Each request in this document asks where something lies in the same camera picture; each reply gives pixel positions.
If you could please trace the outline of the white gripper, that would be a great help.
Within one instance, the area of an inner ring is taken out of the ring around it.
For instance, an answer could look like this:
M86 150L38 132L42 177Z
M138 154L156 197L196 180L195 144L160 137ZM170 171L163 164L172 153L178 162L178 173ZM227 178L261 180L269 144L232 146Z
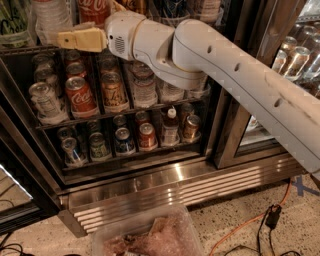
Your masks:
M59 32L57 35L58 46L64 49L96 53L102 52L108 46L113 55L124 60L133 60L134 36L138 25L146 17L142 14L125 10L126 8L123 5L116 0L112 0L112 15L105 20L106 34L96 27Z

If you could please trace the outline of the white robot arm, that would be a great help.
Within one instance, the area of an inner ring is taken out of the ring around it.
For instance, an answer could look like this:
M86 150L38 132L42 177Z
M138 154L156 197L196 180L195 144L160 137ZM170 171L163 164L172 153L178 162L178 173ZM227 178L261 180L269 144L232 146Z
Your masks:
M194 19L173 28L132 11L118 11L102 29L72 28L57 34L64 49L110 52L146 64L163 81L196 89L204 76L217 81L308 171L320 176L320 103Z

